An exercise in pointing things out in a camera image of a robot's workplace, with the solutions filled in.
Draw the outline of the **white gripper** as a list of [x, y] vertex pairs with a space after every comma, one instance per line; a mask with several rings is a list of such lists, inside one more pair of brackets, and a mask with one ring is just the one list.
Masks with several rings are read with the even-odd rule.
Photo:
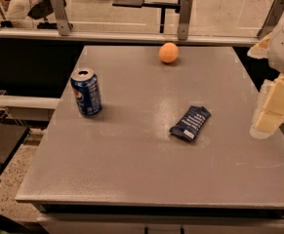
[[271, 68], [282, 72], [275, 80], [264, 81], [253, 115], [253, 134], [273, 135], [284, 121], [284, 14], [272, 33], [252, 46], [247, 56], [267, 58]]

